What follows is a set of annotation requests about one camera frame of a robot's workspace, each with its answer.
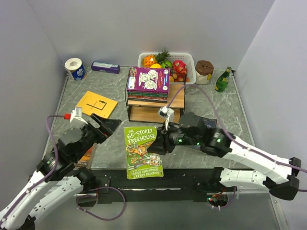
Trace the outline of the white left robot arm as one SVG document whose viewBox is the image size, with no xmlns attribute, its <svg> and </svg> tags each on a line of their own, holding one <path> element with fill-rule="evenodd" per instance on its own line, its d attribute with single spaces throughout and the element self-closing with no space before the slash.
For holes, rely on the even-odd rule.
<svg viewBox="0 0 307 230">
<path fill-rule="evenodd" d="M 76 111 L 60 117 L 75 127 L 55 140 L 47 126 L 53 148 L 37 165 L 25 187 L 1 211 L 2 230 L 34 230 L 37 220 L 68 198 L 94 190 L 94 174 L 87 167 L 75 169 L 75 164 L 94 144 L 102 144 L 112 136 L 122 121 L 92 114 L 90 117 L 99 125 L 94 127 Z"/>
</svg>

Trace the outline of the green back-cover Treehouse book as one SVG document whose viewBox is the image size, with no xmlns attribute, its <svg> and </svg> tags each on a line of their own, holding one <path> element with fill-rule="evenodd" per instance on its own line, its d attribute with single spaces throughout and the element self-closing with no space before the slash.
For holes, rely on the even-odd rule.
<svg viewBox="0 0 307 230">
<path fill-rule="evenodd" d="M 148 97 L 168 97 L 168 94 L 165 93 L 149 93 L 149 92 L 128 92 L 128 95 L 136 95 L 136 96 L 148 96 Z"/>
</svg>

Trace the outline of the red 13-Storey Treehouse book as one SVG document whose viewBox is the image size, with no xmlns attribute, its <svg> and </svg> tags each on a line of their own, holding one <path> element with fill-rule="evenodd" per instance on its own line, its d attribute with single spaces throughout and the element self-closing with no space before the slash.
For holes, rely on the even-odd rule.
<svg viewBox="0 0 307 230">
<path fill-rule="evenodd" d="M 138 96 L 138 95 L 129 95 L 129 99 L 131 100 L 156 100 L 156 101 L 167 101 L 168 98 L 163 98 L 163 97 L 147 97 L 147 96 Z"/>
</svg>

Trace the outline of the purple back-cover Treehouse book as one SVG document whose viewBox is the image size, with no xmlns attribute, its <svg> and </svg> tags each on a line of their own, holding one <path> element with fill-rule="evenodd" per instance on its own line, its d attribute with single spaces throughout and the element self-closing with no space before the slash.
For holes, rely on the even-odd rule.
<svg viewBox="0 0 307 230">
<path fill-rule="evenodd" d="M 168 94 L 170 69 L 130 67 L 128 92 Z"/>
</svg>

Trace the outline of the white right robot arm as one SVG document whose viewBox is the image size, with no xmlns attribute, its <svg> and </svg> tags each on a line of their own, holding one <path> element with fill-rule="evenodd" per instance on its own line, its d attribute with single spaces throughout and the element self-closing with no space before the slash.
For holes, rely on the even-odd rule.
<svg viewBox="0 0 307 230">
<path fill-rule="evenodd" d="M 173 122 L 170 108 L 163 107 L 158 113 L 165 121 L 157 128 L 157 136 L 148 148 L 149 152 L 166 155 L 176 146 L 197 146 L 208 155 L 248 167 L 247 170 L 214 168 L 209 179 L 213 190 L 220 191 L 224 187 L 263 189 L 288 201 L 298 193 L 300 159 L 269 154 L 221 128 L 208 127 L 202 117 L 192 112 L 182 115 L 178 123 Z"/>
</svg>

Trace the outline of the Little Women floral book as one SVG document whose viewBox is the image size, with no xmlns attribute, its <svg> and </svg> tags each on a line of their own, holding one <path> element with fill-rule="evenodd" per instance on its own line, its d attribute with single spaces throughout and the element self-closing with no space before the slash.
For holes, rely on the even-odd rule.
<svg viewBox="0 0 307 230">
<path fill-rule="evenodd" d="M 155 99 L 147 99 L 147 98 L 129 98 L 128 101 L 140 101 L 140 102 L 148 102 L 148 103 L 167 103 L 167 100 L 155 100 Z"/>
</svg>

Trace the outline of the green 65-Storey Treehouse book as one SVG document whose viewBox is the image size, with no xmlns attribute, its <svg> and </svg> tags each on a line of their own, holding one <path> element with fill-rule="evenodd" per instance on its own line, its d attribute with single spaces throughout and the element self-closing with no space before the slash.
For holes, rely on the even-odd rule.
<svg viewBox="0 0 307 230">
<path fill-rule="evenodd" d="M 152 126 L 124 128 L 126 169 L 129 180 L 164 176 L 161 157 L 148 151 L 156 136 L 156 128 Z"/>
</svg>

